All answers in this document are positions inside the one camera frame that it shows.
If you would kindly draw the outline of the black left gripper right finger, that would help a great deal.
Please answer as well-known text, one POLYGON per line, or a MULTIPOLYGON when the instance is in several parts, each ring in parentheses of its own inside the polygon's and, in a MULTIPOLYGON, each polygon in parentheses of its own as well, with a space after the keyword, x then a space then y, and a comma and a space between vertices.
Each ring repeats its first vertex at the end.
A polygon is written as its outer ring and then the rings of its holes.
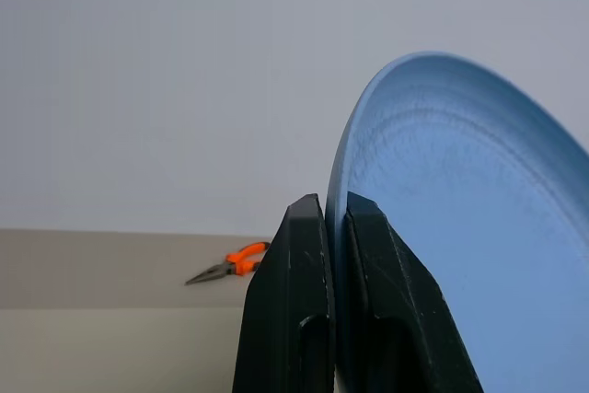
POLYGON ((345 393, 483 393, 444 295, 377 204, 350 193, 342 223, 345 393))

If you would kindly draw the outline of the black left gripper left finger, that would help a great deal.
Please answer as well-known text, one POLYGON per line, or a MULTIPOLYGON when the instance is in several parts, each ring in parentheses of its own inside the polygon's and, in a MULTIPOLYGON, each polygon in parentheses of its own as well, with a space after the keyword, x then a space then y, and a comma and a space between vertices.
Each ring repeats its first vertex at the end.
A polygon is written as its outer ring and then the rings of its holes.
POLYGON ((232 393, 333 393, 335 301, 318 196, 291 203, 248 285, 232 393))

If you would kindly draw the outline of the blue plate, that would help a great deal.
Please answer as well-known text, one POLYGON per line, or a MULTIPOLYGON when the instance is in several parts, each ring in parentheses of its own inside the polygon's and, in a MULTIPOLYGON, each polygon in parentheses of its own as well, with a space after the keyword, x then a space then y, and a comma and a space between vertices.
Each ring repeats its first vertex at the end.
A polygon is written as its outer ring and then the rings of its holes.
POLYGON ((341 324, 350 193, 433 275, 485 393, 589 393, 589 153, 528 95, 440 52, 375 75, 327 192, 341 324))

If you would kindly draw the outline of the orange-handled needle-nose pliers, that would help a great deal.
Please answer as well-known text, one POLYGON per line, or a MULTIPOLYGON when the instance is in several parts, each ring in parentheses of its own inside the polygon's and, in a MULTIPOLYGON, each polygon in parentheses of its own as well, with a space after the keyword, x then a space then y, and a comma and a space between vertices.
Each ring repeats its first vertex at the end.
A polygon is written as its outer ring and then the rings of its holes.
POLYGON ((185 286, 196 283, 204 283, 225 278, 227 275, 245 276, 257 270, 261 264, 261 258, 254 260, 252 256, 263 255, 270 247, 270 242, 256 242, 246 245, 237 252, 229 253, 218 264, 190 278, 185 286))

